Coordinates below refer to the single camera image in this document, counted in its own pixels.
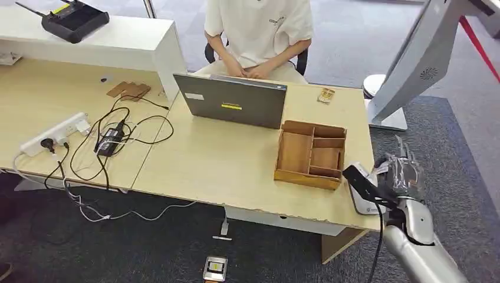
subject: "gray laptop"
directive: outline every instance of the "gray laptop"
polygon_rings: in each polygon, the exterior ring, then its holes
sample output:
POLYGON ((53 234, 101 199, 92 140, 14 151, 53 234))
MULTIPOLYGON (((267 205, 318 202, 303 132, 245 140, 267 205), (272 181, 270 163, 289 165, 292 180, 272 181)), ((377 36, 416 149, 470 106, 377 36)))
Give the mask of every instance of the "gray laptop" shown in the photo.
POLYGON ((174 74, 195 116, 279 129, 287 86, 238 78, 174 74))

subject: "person's hand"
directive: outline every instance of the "person's hand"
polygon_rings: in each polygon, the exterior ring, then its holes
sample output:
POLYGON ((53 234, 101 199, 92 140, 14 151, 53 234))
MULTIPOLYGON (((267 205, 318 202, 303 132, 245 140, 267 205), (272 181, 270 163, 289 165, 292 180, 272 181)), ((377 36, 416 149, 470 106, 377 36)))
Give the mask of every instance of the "person's hand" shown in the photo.
POLYGON ((233 56, 229 55, 226 58, 223 58, 222 61, 226 65, 226 68, 228 69, 228 74, 231 77, 244 77, 246 72, 243 70, 243 67, 241 67, 241 64, 236 60, 233 56))
POLYGON ((274 66, 270 61, 266 61, 252 69, 249 69, 246 77, 247 78, 259 78, 259 79, 266 79, 269 78, 269 74, 271 71, 274 70, 274 66))

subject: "black office chair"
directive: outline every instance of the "black office chair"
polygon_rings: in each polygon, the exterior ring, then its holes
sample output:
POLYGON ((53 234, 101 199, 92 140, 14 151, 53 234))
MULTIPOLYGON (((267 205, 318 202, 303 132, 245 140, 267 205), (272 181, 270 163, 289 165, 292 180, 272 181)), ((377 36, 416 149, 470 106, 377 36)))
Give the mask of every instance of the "black office chair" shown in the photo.
MULTIPOLYGON (((304 75, 305 73, 305 68, 307 67, 307 54, 309 50, 306 49, 302 51, 302 53, 297 55, 297 64, 295 65, 295 69, 297 72, 299 72, 301 75, 304 75)), ((210 46, 210 44, 206 44, 205 46, 205 58, 208 61, 208 63, 213 63, 215 62, 215 55, 214 55, 213 48, 210 46)))

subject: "metal desk leg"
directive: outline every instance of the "metal desk leg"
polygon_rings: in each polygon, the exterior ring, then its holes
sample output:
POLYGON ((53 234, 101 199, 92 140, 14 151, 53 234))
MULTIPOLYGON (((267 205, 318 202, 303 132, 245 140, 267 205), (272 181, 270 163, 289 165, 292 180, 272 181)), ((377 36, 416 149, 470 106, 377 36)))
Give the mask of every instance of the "metal desk leg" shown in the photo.
POLYGON ((153 2, 151 0, 144 0, 144 7, 146 7, 147 16, 156 19, 156 12, 154 11, 153 2))
POLYGON ((367 232, 368 230, 344 228, 337 236, 321 235, 321 262, 327 264, 367 232))

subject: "red rope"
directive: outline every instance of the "red rope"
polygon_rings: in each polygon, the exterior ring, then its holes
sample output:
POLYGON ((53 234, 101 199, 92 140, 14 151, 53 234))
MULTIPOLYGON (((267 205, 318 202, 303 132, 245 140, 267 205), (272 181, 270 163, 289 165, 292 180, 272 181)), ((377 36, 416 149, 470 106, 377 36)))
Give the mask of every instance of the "red rope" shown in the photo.
POLYGON ((493 75, 495 76, 495 78, 500 83, 500 75, 498 75, 497 71, 495 70, 495 66, 493 66, 493 64, 489 60, 488 55, 484 51, 483 46, 481 46, 481 43, 479 42, 478 38, 474 34, 474 31, 472 30, 472 27, 469 24, 469 21, 467 21, 467 19, 465 18, 465 16, 461 16, 460 17, 460 24, 462 25, 463 30, 465 30, 465 33, 467 33, 467 35, 471 39, 472 44, 478 50, 479 55, 481 55, 481 57, 483 58, 483 60, 486 63, 486 65, 488 65, 489 69, 491 70, 491 72, 493 73, 493 75))

